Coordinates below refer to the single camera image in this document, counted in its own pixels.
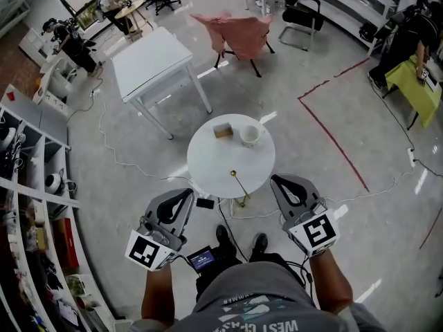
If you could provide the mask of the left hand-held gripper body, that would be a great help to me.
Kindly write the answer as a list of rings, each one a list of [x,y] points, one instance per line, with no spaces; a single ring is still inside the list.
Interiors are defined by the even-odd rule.
[[[159,271],[175,258],[187,242],[183,232],[187,219],[168,228],[153,217],[142,216],[140,226],[132,230],[125,257],[150,272]]]

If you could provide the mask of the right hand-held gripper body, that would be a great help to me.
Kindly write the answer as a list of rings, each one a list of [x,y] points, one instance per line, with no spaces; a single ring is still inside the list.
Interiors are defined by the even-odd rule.
[[[285,220],[282,229],[307,257],[322,254],[340,238],[334,211],[322,202]]]

